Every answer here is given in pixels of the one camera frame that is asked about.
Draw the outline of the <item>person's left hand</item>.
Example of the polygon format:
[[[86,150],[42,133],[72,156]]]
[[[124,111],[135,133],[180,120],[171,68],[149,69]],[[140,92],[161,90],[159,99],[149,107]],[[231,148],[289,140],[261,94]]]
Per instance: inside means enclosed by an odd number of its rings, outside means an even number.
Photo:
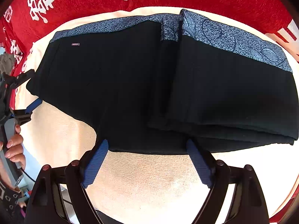
[[[24,148],[23,148],[23,137],[20,135],[21,128],[20,125],[15,126],[15,135],[13,135],[10,140],[8,140],[7,147],[8,151],[5,154],[6,159],[9,159],[13,163],[19,163],[24,170],[26,167],[26,159],[24,155]],[[5,167],[1,161],[1,181],[7,185],[12,190],[16,188],[12,185],[10,178],[5,170]]]

